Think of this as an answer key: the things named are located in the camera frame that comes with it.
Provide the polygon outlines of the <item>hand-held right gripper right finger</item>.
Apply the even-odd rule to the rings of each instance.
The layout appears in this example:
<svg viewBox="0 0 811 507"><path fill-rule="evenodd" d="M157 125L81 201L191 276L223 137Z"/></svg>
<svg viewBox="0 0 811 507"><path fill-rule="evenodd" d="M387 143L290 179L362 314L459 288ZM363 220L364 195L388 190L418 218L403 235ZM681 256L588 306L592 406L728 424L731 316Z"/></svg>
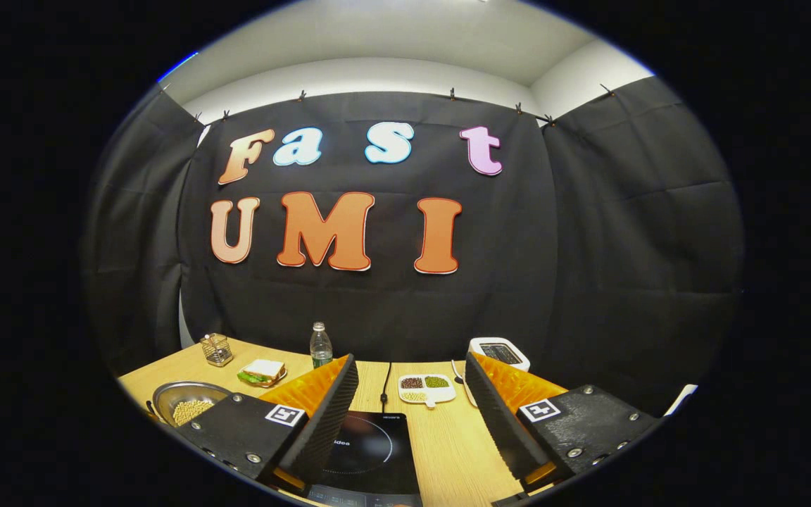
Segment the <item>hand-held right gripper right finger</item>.
<svg viewBox="0 0 811 507"><path fill-rule="evenodd" d="M465 382L527 493L599 468L658 421L595 385L566 389L479 353L466 355Z"/></svg>

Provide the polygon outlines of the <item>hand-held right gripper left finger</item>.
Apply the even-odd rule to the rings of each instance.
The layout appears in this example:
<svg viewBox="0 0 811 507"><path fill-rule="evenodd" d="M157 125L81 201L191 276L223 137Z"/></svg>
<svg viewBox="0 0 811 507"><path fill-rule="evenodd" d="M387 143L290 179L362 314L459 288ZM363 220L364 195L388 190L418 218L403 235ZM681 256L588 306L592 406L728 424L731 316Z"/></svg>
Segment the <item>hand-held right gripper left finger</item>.
<svg viewBox="0 0 811 507"><path fill-rule="evenodd" d="M357 388L347 354L260 398L230 394L178 433L242 476L301 492L324 472Z"/></svg>

